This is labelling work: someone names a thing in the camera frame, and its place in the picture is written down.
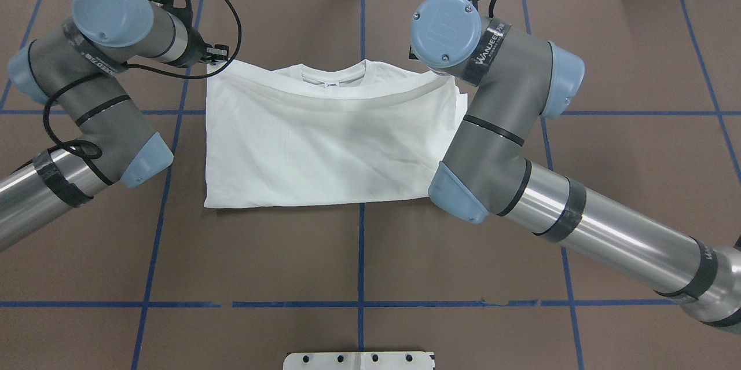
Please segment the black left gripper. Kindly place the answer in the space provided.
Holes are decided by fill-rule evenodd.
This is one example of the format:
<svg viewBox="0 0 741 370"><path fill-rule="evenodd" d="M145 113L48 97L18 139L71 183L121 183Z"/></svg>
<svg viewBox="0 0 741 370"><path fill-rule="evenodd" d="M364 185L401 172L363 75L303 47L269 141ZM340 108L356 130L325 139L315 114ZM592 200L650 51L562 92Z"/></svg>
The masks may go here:
<svg viewBox="0 0 741 370"><path fill-rule="evenodd" d="M229 59L229 46L207 45L198 30L187 28L187 46L182 55L182 68L189 68L197 63L217 64Z"/></svg>

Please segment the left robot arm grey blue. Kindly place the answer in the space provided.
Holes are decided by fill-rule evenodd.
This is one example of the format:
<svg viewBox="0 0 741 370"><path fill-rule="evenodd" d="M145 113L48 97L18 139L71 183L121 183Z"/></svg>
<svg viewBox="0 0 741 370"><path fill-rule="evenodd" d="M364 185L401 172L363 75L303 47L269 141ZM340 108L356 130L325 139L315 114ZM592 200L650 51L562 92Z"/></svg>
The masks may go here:
<svg viewBox="0 0 741 370"><path fill-rule="evenodd" d="M61 27L9 61L10 81L43 105L53 145L2 180L2 249L114 183L135 188L174 161L116 79L149 58L175 68L235 58L193 26L193 0L72 0Z"/></svg>

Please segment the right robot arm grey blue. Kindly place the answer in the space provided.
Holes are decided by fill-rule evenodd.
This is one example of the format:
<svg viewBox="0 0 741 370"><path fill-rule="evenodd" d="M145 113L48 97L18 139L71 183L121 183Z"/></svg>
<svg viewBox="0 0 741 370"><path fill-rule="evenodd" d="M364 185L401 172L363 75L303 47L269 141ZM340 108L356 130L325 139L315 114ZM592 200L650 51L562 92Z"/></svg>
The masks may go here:
<svg viewBox="0 0 741 370"><path fill-rule="evenodd" d="M469 0L425 0L411 50L477 88L428 194L472 224L490 214L651 288L704 325L739 333L738 247L713 248L522 156L540 117L560 116L585 75L581 58L481 16Z"/></svg>

